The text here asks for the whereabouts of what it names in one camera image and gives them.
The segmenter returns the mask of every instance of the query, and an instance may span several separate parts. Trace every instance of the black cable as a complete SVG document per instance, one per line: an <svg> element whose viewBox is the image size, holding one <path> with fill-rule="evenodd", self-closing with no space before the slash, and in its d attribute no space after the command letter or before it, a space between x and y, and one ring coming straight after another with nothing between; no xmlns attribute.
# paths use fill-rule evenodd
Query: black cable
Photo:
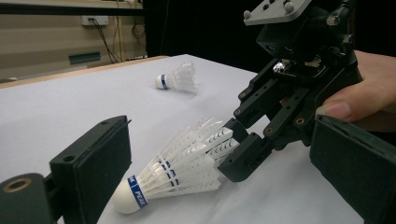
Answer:
<svg viewBox="0 0 396 224"><path fill-rule="evenodd" d="M166 33L166 27L168 23L168 14L169 14L169 0L166 1L166 14L165 14L165 22L163 24L163 36L161 40L161 46L160 46L160 54L163 54L163 44L165 42L165 33Z"/></svg>
<svg viewBox="0 0 396 224"><path fill-rule="evenodd" d="M114 63L113 59L118 63L119 61L117 60L116 56L114 56L114 54L111 52L110 48L107 45L105 35L103 34L102 28L100 27L98 21L96 19L88 19L88 20L93 22L93 24L95 25L96 29L99 32L99 35L102 37L103 43L105 44L107 54L108 54L108 57L110 58L111 63Z"/></svg>
<svg viewBox="0 0 396 224"><path fill-rule="evenodd" d="M143 32L141 34L139 33L139 26L143 27ZM134 17L134 25L132 26L131 32L132 36L136 38L136 46L134 47L134 59L136 59L140 51L140 39L146 35L146 27L144 24L136 24L136 17Z"/></svg>

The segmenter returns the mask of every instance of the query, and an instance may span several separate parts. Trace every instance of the blue band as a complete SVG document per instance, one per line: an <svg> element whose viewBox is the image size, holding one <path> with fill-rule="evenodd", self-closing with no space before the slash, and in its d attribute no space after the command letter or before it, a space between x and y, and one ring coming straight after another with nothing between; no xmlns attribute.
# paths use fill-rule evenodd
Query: blue band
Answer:
<svg viewBox="0 0 396 224"><path fill-rule="evenodd" d="M128 178L128 184L131 188L132 194L134 195L134 199L136 200L137 204L139 204L139 207L142 208L148 205L148 201L140 189L139 184L137 184L137 180L134 175Z"/></svg>
<svg viewBox="0 0 396 224"><path fill-rule="evenodd" d="M163 83L163 88L168 89L168 87L166 86L166 83L165 83L165 75L161 75L161 82Z"/></svg>

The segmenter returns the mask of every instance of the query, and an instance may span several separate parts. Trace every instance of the white shuttlecock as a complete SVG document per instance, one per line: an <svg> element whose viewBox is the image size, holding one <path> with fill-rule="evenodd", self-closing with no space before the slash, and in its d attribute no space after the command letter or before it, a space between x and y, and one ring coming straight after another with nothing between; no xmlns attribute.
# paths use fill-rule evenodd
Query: white shuttlecock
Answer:
<svg viewBox="0 0 396 224"><path fill-rule="evenodd" d="M195 67L193 62L183 63L171 74L159 75L155 78L158 89L175 89L179 91L198 92Z"/></svg>
<svg viewBox="0 0 396 224"><path fill-rule="evenodd" d="M239 145L232 136L213 118L180 129L140 175L121 181L111 201L130 214L153 199L218 189L224 176L217 167Z"/></svg>

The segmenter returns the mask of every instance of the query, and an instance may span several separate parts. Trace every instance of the white table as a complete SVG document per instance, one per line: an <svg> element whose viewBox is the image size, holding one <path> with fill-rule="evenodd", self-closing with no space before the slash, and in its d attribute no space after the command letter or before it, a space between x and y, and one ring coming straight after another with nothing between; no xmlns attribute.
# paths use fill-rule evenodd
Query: white table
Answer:
<svg viewBox="0 0 396 224"><path fill-rule="evenodd" d="M197 95L154 86L160 74L193 61ZM98 122L126 115L136 174L180 127L214 116L229 120L237 95L255 76L190 55L0 89L0 182L50 173L49 161ZM249 131L261 134L266 118ZM131 215L109 203L99 223L361 224L362 218L311 164L309 148L293 143L274 152L246 181L220 189L150 201Z"/></svg>

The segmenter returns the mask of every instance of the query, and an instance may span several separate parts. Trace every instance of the dark background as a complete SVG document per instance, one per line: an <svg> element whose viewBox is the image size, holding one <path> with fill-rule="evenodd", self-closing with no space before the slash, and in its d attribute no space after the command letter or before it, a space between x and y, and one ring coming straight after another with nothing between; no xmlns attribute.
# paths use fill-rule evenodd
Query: dark background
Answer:
<svg viewBox="0 0 396 224"><path fill-rule="evenodd" d="M338 1L316 1L328 10L338 6ZM259 72L271 57L256 43L262 26L246 26L243 13L260 2L145 0L145 8L161 11L146 17L148 56L190 54ZM391 13L385 2L358 1L355 49L396 56Z"/></svg>

